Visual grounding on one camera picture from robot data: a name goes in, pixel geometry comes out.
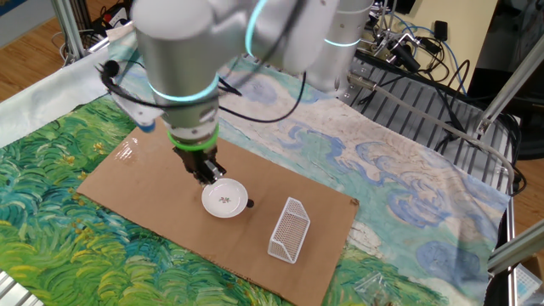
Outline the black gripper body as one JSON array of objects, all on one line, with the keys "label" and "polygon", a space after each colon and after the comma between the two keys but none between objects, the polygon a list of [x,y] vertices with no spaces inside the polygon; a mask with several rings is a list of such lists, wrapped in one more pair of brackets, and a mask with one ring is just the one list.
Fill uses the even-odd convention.
[{"label": "black gripper body", "polygon": [[174,147],[173,151],[181,158],[185,169],[189,173],[202,172],[205,169],[211,171],[214,169],[219,170],[216,161],[218,149],[215,144],[200,150],[184,150]]}]

